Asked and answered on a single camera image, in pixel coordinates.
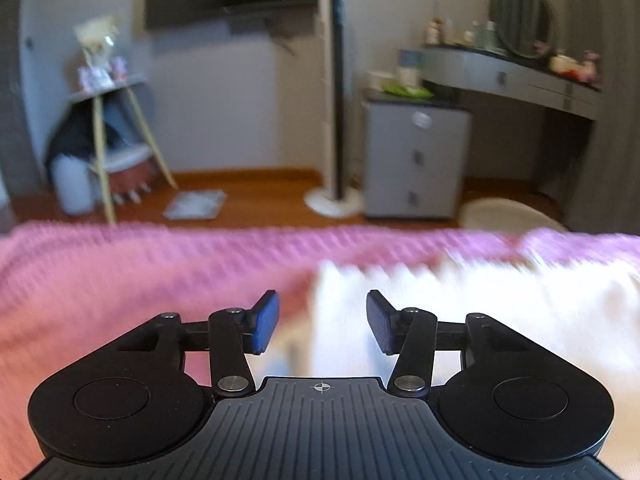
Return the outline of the pink plush toy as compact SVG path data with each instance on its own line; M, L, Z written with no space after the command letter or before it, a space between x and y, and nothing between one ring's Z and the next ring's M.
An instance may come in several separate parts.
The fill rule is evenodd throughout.
M599 70L600 54L593 50L585 50L584 59L580 66L580 81L584 84L590 84L590 86L596 86L599 83Z

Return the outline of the white bin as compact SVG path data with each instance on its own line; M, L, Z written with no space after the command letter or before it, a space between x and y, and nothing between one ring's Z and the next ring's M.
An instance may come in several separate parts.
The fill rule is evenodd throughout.
M83 159L58 155L51 164L51 178L64 214L83 216L94 211L91 170Z

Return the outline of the oval black-framed mirror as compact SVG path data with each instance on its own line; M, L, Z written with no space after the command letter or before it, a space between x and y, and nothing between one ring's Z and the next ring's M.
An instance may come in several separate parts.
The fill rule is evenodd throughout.
M543 58L558 36L549 0L490 0L489 18L503 47L526 60Z

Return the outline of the white tower fan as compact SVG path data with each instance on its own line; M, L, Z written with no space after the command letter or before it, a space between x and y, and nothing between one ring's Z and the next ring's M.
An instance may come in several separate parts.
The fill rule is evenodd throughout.
M363 197L347 183L345 166L345 0L318 0L318 11L324 96L322 185L308 191L304 200L321 217L348 219L362 213Z

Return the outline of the wrapped flower bouquet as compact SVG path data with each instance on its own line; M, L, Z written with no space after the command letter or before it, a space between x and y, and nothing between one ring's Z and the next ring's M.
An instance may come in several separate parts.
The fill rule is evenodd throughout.
M74 26L74 34L84 54L87 88L102 90L113 85L112 59L119 35L117 18L105 14Z

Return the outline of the round wooden side table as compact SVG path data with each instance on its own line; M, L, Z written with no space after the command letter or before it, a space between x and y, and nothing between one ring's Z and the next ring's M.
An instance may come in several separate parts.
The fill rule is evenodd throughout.
M104 218L108 223L117 222L114 205L127 195L138 202L141 191L148 192L154 174L161 174L172 187L178 188L163 155L157 146L151 128L146 121L134 87L145 84L141 75L129 75L113 79L106 75L95 81L92 70L80 71L80 91L70 96L70 114L89 123L85 140L89 144L89 170L100 185ZM139 140L131 140L121 134L104 118L104 107L120 102L126 96L134 112L141 134Z

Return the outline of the black bag under table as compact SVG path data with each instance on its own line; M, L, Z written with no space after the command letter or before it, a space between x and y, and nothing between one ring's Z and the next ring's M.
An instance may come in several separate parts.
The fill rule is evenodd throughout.
M94 153L93 102L73 104L50 136L44 168L47 172L58 156L88 159Z

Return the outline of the white round stool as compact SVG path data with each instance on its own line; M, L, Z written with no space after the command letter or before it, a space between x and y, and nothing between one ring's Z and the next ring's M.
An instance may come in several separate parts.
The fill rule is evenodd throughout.
M462 229L513 235L540 229L566 232L566 227L559 221L533 207L505 198L471 200L461 207L458 223Z

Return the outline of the pink ribbed bed blanket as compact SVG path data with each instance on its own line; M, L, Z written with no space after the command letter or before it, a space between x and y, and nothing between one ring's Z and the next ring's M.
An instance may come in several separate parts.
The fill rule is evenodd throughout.
M1 240L2 477L40 462L26 411L44 378L159 313L199 321L268 289L281 319L256 376L390 374L364 314L371 289L444 321L483 312L606 385L615 420L601 460L638 477L637 237L54 222Z

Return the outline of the blue white box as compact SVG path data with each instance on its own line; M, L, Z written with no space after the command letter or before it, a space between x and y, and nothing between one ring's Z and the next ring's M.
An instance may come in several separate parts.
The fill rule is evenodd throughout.
M398 82L404 87L420 88L422 73L423 52L421 50L399 49L396 68Z

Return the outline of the grey drawer cabinet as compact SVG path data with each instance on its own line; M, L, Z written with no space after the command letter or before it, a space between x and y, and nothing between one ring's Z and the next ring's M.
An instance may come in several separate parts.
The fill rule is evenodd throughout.
M368 90L364 215L370 219L451 219L471 137L472 115L449 102L413 101Z

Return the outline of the green tray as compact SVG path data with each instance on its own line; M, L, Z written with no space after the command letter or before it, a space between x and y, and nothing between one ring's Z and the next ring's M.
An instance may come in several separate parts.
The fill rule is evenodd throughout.
M430 100L434 98L434 93L425 88L406 87L401 84L384 84L383 92L398 98L410 100Z

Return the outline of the grey vanity desk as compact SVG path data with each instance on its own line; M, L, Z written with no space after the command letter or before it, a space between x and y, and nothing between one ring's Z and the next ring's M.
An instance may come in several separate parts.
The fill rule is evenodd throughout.
M484 51L426 47L423 79L596 120L601 93L554 73L536 70Z

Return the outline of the white ribbed knit sweater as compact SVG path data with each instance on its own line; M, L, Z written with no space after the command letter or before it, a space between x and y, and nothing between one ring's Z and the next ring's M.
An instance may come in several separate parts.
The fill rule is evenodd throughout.
M397 356L367 320L378 290L437 318L428 393L388 393ZM623 260L367 266L324 262L282 318L269 375L370 377L478 461L485 477L555 477L595 458L639 474L639 269Z

